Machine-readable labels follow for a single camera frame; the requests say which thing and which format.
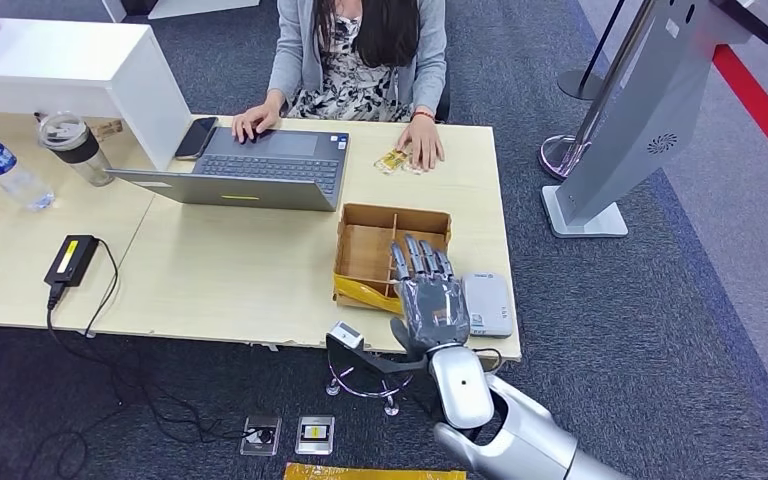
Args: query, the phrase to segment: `red floor stripe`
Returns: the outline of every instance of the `red floor stripe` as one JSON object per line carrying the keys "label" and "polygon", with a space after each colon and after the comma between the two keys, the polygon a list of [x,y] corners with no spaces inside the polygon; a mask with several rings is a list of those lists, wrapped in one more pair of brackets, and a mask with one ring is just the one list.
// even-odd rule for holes
{"label": "red floor stripe", "polygon": [[728,45],[714,51],[714,65],[768,138],[768,95]]}

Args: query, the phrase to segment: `travel mug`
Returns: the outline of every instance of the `travel mug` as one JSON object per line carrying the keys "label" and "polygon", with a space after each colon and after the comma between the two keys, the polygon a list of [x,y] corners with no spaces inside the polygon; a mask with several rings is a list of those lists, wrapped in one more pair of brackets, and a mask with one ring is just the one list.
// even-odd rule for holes
{"label": "travel mug", "polygon": [[39,126],[39,142],[92,185],[103,187],[113,181],[105,171],[110,162],[81,117],[69,112],[45,117]]}

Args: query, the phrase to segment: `laptop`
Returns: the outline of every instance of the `laptop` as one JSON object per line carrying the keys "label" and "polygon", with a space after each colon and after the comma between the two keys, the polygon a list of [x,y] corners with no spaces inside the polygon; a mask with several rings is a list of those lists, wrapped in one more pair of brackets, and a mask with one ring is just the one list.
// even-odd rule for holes
{"label": "laptop", "polygon": [[192,173],[108,173],[181,203],[333,212],[348,141],[347,133],[267,130],[240,144],[217,128]]}

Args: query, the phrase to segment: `gray cardigan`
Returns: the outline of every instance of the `gray cardigan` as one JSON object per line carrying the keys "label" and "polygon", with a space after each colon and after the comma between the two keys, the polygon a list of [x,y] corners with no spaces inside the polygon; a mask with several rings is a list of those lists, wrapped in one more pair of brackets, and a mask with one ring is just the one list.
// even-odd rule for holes
{"label": "gray cardigan", "polygon": [[[398,68],[398,84],[391,86],[387,98],[414,107],[437,111],[446,83],[446,0],[417,0],[419,4],[419,47],[410,65]],[[291,101],[299,87],[315,91],[322,88],[322,64],[314,36],[311,0],[278,0],[281,36],[272,64],[269,89],[278,89]]]}

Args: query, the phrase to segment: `stanchion base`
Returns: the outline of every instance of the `stanchion base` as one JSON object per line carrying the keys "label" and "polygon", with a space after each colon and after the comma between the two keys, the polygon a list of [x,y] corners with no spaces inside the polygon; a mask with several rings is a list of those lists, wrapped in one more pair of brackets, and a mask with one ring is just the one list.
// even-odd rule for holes
{"label": "stanchion base", "polygon": [[581,85],[581,78],[584,76],[584,70],[570,70],[558,75],[558,88],[570,97],[579,100],[591,101],[599,96],[602,90],[602,84],[605,81],[599,75],[590,72],[584,86]]}
{"label": "stanchion base", "polygon": [[[566,180],[573,167],[578,164],[576,160],[572,164],[564,165],[564,157],[575,143],[572,135],[555,135],[543,141],[540,150],[537,151],[537,160],[546,173],[558,180]],[[590,147],[590,142],[584,145],[584,151]]]}
{"label": "stanchion base", "polygon": [[599,215],[581,226],[570,226],[564,222],[561,206],[558,204],[559,185],[543,187],[543,207],[549,215],[552,233],[558,238],[619,238],[628,235],[628,227],[616,203],[608,205]]}

